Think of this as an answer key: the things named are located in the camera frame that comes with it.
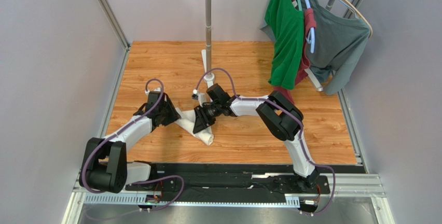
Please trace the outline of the white cloth napkin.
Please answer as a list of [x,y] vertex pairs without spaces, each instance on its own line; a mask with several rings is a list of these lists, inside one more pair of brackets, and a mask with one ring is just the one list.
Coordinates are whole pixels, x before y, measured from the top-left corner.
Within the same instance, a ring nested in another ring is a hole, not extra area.
[[210,146],[212,144],[214,135],[210,127],[202,131],[199,131],[196,134],[193,133],[196,121],[196,115],[194,110],[181,111],[178,107],[176,107],[175,110],[180,115],[180,118],[175,121],[175,123],[179,127],[184,129],[186,132],[188,132],[196,139],[202,141],[207,146]]

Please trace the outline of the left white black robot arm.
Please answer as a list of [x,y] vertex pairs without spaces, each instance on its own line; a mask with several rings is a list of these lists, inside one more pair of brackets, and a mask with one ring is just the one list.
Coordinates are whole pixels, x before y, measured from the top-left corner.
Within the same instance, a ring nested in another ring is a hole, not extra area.
[[129,162],[127,152],[157,127],[180,119],[169,96],[148,93],[132,118],[114,133],[88,140],[81,166],[79,183],[92,193],[119,193],[126,185],[147,181],[151,166],[147,162]]

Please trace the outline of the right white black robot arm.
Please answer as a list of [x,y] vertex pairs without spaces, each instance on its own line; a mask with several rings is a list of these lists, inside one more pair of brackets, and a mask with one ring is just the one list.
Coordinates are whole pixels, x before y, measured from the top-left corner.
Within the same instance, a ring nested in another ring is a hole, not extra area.
[[259,116],[270,133],[281,140],[290,155],[294,174],[301,184],[316,185],[319,172],[307,150],[303,134],[303,114],[281,92],[273,91],[261,98],[230,96],[218,84],[207,89],[211,99],[194,108],[196,116],[193,134],[211,127],[216,117]]

